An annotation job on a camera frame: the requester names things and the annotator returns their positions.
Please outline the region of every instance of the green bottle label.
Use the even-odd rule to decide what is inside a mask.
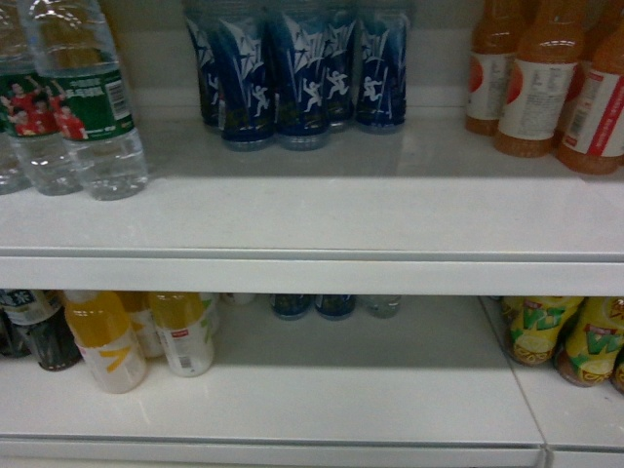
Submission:
[[[30,73],[0,76],[0,119],[12,137],[39,137],[59,131],[48,81]]]
[[[119,70],[51,82],[50,102],[58,109],[58,129],[64,138],[108,139],[135,127]]]

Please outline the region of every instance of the drink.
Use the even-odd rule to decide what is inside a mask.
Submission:
[[[208,30],[225,106],[223,141],[235,151],[268,146],[274,132],[275,105],[265,64],[266,24],[258,2],[211,2]]]
[[[81,190],[47,93],[20,26],[15,1],[0,1],[0,119],[21,168],[44,195]]]
[[[30,186],[23,174],[20,161],[13,152],[9,138],[0,120],[0,195],[17,192]]]
[[[118,291],[116,293],[130,317],[143,356],[146,358],[162,356],[165,351],[163,351],[154,325],[154,317],[147,303],[147,294],[137,291]]]
[[[65,291],[65,318],[99,387],[132,390],[147,366],[121,300],[114,292]]]
[[[519,0],[487,0],[472,34],[466,130],[492,136],[505,104],[511,68],[527,25]]]
[[[406,120],[408,9],[405,0],[360,3],[363,55],[356,121],[364,132],[393,134]]]
[[[553,357],[559,333],[584,297],[524,297],[520,313],[509,324],[505,350],[516,362],[537,366]]]
[[[331,0],[328,12],[324,91],[330,126],[337,132],[346,128],[354,111],[351,82],[355,49],[355,1]]]
[[[62,371],[80,361],[57,292],[0,290],[0,305],[41,369]]]
[[[609,379],[624,346],[624,298],[589,297],[578,322],[555,356],[559,374],[591,387]]]
[[[49,78],[57,121],[80,182],[97,200],[118,200],[147,183],[115,46],[96,0],[19,2],[40,75]]]
[[[400,295],[360,295],[367,311],[378,319],[390,319],[397,315],[401,308]]]
[[[310,294],[271,294],[269,302],[280,319],[297,320],[307,313],[312,298]]]
[[[523,35],[494,146],[534,158],[548,154],[583,48],[585,0],[543,0]]]
[[[269,31],[277,84],[277,139],[287,149],[324,146],[330,122],[323,96],[327,16],[322,2],[271,3]]]
[[[207,371],[215,350],[200,295],[150,292],[148,297],[170,370],[180,377],[194,377]]]
[[[583,174],[614,173],[624,155],[624,25],[599,46],[557,158]]]
[[[356,296],[348,294],[319,294],[314,306],[321,316],[328,320],[344,320],[355,309]]]

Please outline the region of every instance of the shelf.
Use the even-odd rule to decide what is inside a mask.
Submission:
[[[0,197],[4,288],[621,293],[624,171],[505,156],[452,117],[301,154],[228,151],[197,119],[140,130],[135,197]]]
[[[483,302],[502,337],[505,326],[498,303]],[[528,368],[509,361],[546,444],[555,453],[554,468],[623,465],[624,397],[609,382],[580,388],[567,383],[548,363]]]
[[[220,312],[207,373],[179,378],[160,359],[125,395],[100,392],[82,363],[49,373],[4,360],[0,452],[406,468],[534,466],[540,456],[475,297],[406,297],[387,321],[357,309],[343,322],[314,311],[283,322],[265,295]]]

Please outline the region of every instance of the orange bottle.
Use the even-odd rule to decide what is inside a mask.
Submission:
[[[486,0],[472,34],[466,129],[494,135],[505,103],[511,66],[527,28],[519,0]]]
[[[624,155],[624,21],[599,46],[557,158],[583,174],[614,173]]]
[[[543,0],[518,47],[494,146],[525,158],[548,154],[583,50],[586,0]]]
[[[572,78],[572,84],[569,87],[569,92],[565,98],[564,110],[560,116],[557,129],[555,130],[555,137],[553,140],[553,146],[557,147],[564,139],[567,126],[572,120],[574,110],[576,109],[576,103],[578,103],[578,97],[583,90],[583,85],[589,74],[589,70],[592,67],[592,60],[596,50],[600,47],[603,40],[613,34],[620,24],[620,20],[624,15],[624,0],[609,0],[603,9],[603,14],[600,19],[587,33],[585,34],[585,46],[583,52],[579,58],[579,65],[574,72]]]

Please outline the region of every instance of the water bottle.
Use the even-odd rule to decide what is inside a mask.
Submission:
[[[44,195],[81,190],[21,30],[17,2],[0,0],[0,118],[21,167]]]
[[[40,75],[80,182],[97,200],[118,200],[147,184],[143,147],[106,18],[96,0],[19,2]]]

